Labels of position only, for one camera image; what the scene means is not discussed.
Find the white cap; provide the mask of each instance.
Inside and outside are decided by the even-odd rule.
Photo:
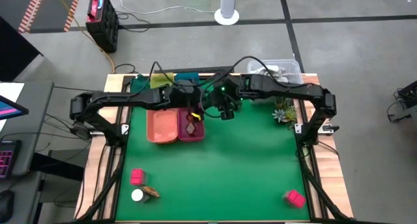
[[[135,189],[132,192],[132,200],[138,202],[143,198],[143,191],[141,189]]]

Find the white cable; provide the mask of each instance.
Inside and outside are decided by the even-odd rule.
[[[123,5],[123,0],[120,0],[120,4],[121,4],[121,5],[122,5],[122,7],[123,7],[124,9],[126,9],[127,11],[132,12],[132,13],[138,13],[138,14],[141,14],[141,15],[149,15],[149,14],[154,14],[154,13],[163,12],[163,11],[165,11],[165,10],[174,9],[174,8],[184,8],[184,9],[190,9],[190,10],[195,10],[195,11],[198,11],[198,12],[201,12],[201,13],[215,13],[215,12],[216,12],[216,11],[203,11],[203,10],[199,10],[199,9],[192,8],[192,7],[182,6],[182,5],[180,5],[180,6],[173,6],[173,7],[167,7],[167,8],[163,8],[163,9],[161,9],[161,10],[156,10],[156,11],[153,11],[153,12],[136,12],[136,11],[134,11],[134,10],[130,10],[129,8],[125,7],[125,6]]]

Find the orange striped tape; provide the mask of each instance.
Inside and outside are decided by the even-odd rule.
[[[26,8],[25,15],[23,15],[22,21],[19,25],[19,32],[24,33],[29,32],[31,30],[33,20],[35,19],[36,13],[39,10],[41,2],[42,0],[31,0],[29,2],[29,5]]]
[[[79,0],[72,0],[70,11],[68,12],[68,16],[66,17],[66,22],[64,25],[65,32],[68,32],[70,30],[72,18],[74,18],[74,14],[76,13],[78,1]]]

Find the yellow object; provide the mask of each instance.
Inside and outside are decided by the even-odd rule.
[[[193,117],[197,117],[197,118],[198,118],[198,120],[201,120],[200,115],[198,115],[197,113],[191,113],[191,116],[193,116]]]
[[[167,84],[172,85],[172,82],[174,82],[174,73],[166,73],[166,75],[169,77],[169,79],[167,79],[163,74],[152,74],[151,88],[158,88]]]
[[[73,15],[73,13],[70,11],[70,8],[68,7],[68,5],[65,3],[64,0],[60,0],[60,2],[64,5],[64,7],[66,8],[66,10],[68,11],[68,13],[72,16],[72,18],[74,19],[74,21],[76,22],[78,29],[94,44],[98,47],[98,49],[100,49],[100,51],[107,57],[107,59],[110,62],[111,65],[111,73],[115,73],[115,63],[113,62],[113,59],[111,59],[111,57],[109,56],[109,54],[107,54],[105,51],[103,51],[103,49],[97,45],[96,41],[94,41],[88,34],[86,34],[83,29],[81,28],[81,26],[79,26],[79,23],[77,21],[77,19],[75,18],[75,16]]]

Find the salmon-colored container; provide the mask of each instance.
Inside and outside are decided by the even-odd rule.
[[[177,109],[147,110],[146,134],[148,141],[164,144],[177,140]]]

